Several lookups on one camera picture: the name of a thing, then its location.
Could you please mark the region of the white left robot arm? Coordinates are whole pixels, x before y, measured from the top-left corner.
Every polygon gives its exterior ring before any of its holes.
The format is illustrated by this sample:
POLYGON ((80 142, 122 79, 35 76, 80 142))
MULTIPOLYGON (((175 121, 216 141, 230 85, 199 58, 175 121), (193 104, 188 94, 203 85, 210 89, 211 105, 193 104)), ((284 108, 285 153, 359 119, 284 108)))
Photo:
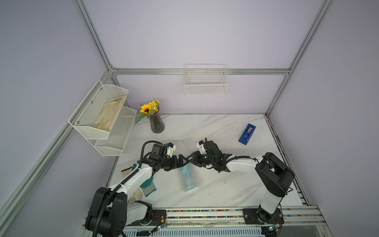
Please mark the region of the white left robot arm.
POLYGON ((172 143, 152 143, 149 153, 141 150, 137 166, 117 184, 105 188, 100 187, 94 195, 85 228, 92 232, 94 237, 123 236, 123 229, 134 222, 148 225, 153 219, 153 210, 150 203, 137 200, 130 202, 131 196, 155 173, 163 169, 171 171, 186 165, 184 155, 175 155, 176 146, 172 143))

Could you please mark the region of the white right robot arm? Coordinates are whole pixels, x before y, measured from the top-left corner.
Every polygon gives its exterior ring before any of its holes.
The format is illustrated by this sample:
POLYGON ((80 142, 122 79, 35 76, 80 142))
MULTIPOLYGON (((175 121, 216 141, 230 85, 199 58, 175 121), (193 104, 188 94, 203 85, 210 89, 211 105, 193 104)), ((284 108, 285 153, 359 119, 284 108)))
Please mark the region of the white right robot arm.
POLYGON ((257 173, 263 182, 266 192, 258 207, 257 215, 263 221, 272 219, 275 211, 284 197, 293 190, 291 183, 295 179, 294 171, 281 159, 271 152, 259 158, 247 155, 235 156, 223 153, 213 141, 200 141, 196 147, 198 151, 180 158, 197 167, 214 169, 221 172, 257 173))

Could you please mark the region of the clear bubble wrap sheet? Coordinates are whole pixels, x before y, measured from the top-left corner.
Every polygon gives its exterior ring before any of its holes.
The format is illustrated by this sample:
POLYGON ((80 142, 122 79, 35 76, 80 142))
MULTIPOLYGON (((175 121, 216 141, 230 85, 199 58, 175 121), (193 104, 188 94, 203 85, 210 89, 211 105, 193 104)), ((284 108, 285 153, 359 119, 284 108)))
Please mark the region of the clear bubble wrap sheet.
MULTIPOLYGON (((176 152, 179 155, 183 155, 185 158, 188 157, 193 150, 190 150, 183 140, 178 140, 176 143, 176 152)), ((179 177, 181 180, 181 186, 183 192, 189 192, 200 187, 200 179, 197 176, 197 166, 192 163, 188 163, 186 160, 183 161, 184 167, 179 168, 179 177)))

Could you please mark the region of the blue wine glass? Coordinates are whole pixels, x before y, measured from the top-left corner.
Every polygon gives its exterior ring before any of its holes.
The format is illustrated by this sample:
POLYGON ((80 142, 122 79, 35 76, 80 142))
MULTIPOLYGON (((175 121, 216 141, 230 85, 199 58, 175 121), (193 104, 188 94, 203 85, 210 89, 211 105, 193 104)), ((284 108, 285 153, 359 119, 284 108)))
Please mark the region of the blue wine glass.
POLYGON ((193 190, 198 187, 195 170, 192 164, 188 164, 180 168, 179 173, 184 192, 193 190))

